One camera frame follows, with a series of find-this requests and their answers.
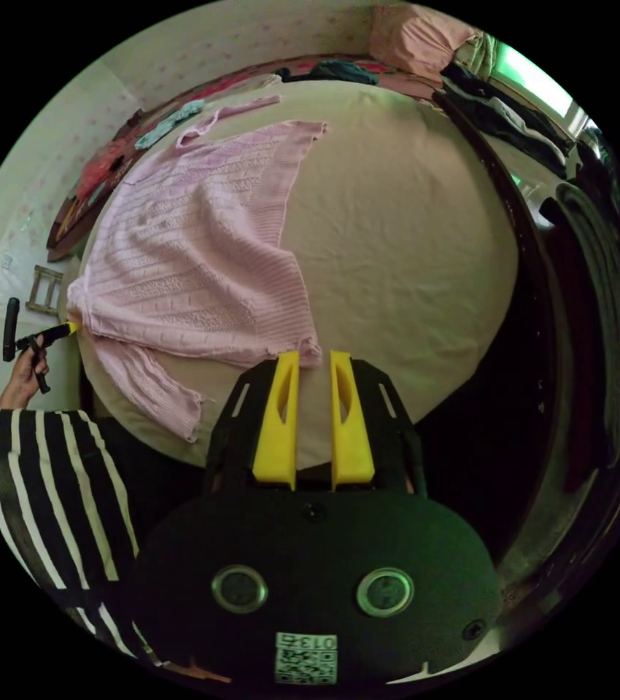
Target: sweater sleeve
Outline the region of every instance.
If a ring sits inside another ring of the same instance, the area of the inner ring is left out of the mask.
[[[153,421],[194,442],[205,397],[172,379],[148,348],[102,336],[92,339],[98,359],[123,396]]]

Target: beige bedsheet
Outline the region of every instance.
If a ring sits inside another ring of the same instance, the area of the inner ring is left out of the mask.
[[[444,115],[397,93],[346,82],[275,85],[210,109],[275,93],[280,104],[223,120],[202,138],[288,119],[328,123],[301,164],[282,236],[282,246],[298,258],[325,351],[322,369],[301,373],[303,469],[330,459],[330,350],[388,372],[410,417],[419,420],[473,375],[492,342],[514,289],[517,249],[485,168]],[[82,269],[97,235],[98,222]],[[189,444],[130,404],[89,341],[80,335],[79,342],[96,394],[127,430],[174,458],[204,464],[239,368],[158,353],[175,379],[208,397],[198,439]]]

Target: dark clothing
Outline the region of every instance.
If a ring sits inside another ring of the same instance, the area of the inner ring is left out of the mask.
[[[291,75],[288,68],[276,71],[283,82],[300,82],[301,80],[343,80],[360,82],[364,85],[378,85],[378,78],[366,69],[356,66],[351,61],[320,61],[309,73]]]
[[[474,97],[490,99],[496,97],[504,102],[508,107],[513,109],[527,125],[529,129],[539,132],[547,139],[553,141],[562,151],[564,156],[568,156],[573,149],[575,142],[572,139],[566,139],[561,136],[560,132],[555,128],[553,122],[541,112],[535,109],[526,107],[521,102],[510,97],[499,88],[491,85],[484,80],[473,75],[470,71],[459,66],[457,63],[450,63],[442,72],[441,75],[451,80],[457,87],[461,88],[466,93]]]
[[[482,98],[468,99],[449,88],[444,84],[444,90],[451,102],[465,114],[473,125],[490,136],[506,141],[522,153],[526,153],[541,165],[547,167],[555,173],[561,180],[565,179],[565,164],[561,163],[555,151],[550,145],[539,141],[525,133],[518,131],[511,122],[502,116],[497,110],[487,103],[481,101]]]
[[[570,183],[579,187],[618,227],[620,223],[619,189],[612,161],[602,162],[584,141],[579,141],[576,150],[581,161]]]

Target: hand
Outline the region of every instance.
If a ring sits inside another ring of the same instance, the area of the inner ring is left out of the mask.
[[[36,339],[38,347],[42,348],[44,339],[39,335]],[[40,351],[40,359],[33,369],[33,349],[24,350],[13,365],[11,379],[1,394],[0,408],[27,408],[28,402],[35,396],[38,390],[37,374],[47,374],[50,369],[47,366],[47,355],[45,350]]]

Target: pink pillow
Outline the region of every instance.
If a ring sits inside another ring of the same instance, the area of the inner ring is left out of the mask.
[[[441,86],[441,71],[476,34],[477,29],[435,9],[403,2],[381,4],[373,10],[369,51],[378,61]]]

